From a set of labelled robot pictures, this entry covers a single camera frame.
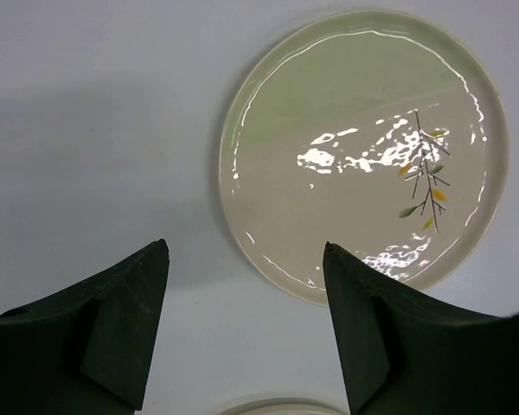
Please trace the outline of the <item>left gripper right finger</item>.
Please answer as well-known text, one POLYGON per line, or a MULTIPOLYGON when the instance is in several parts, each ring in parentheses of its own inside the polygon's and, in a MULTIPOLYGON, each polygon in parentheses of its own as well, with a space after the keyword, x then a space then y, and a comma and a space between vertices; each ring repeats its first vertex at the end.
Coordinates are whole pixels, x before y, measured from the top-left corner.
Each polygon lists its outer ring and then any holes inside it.
POLYGON ((353 414, 519 414, 519 314, 415 290, 329 243, 325 289, 353 414))

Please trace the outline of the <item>green cream plate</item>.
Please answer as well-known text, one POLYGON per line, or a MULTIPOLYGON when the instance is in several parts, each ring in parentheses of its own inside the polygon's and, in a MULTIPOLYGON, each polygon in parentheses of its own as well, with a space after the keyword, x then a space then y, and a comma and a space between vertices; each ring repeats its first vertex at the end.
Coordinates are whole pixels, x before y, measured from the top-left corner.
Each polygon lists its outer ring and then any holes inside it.
POLYGON ((496 88, 449 31, 381 9, 309 23, 268 51, 224 121, 219 195, 247 260, 325 305, 335 243, 416 289, 477 248, 503 195, 496 88))

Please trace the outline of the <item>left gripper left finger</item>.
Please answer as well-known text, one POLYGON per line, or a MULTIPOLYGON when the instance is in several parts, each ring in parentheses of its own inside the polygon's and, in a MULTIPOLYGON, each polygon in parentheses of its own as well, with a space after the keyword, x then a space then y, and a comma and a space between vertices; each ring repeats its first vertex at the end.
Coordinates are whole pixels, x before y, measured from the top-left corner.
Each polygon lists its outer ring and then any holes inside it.
POLYGON ((0 315, 0 414, 142 410, 169 266, 160 239, 0 315))

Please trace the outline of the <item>blue cream plate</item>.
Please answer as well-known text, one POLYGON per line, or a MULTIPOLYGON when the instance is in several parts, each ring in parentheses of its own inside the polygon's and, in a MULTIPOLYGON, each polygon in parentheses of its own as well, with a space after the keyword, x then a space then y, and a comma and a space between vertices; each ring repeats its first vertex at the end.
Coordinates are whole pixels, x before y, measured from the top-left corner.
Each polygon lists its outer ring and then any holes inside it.
POLYGON ((316 394, 267 392, 228 400, 207 414, 349 414, 349 409, 346 405, 339 405, 316 394))

